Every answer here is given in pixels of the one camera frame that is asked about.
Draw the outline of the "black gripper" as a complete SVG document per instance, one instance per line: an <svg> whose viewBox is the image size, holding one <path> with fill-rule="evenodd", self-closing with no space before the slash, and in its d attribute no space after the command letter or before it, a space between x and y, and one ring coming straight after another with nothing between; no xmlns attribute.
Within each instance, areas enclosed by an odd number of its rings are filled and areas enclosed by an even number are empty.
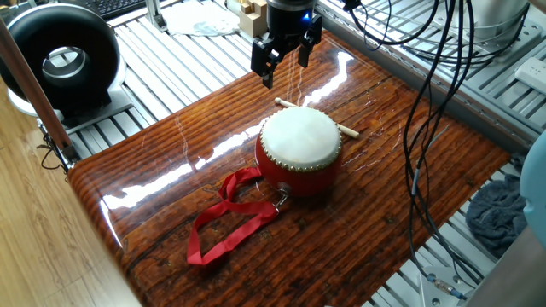
<svg viewBox="0 0 546 307"><path fill-rule="evenodd" d="M315 0L267 0L269 37L253 41L251 69L271 89L280 63L274 50L293 50L299 45L298 63L307 68L314 46L322 40L322 17L313 16Z"/></svg>

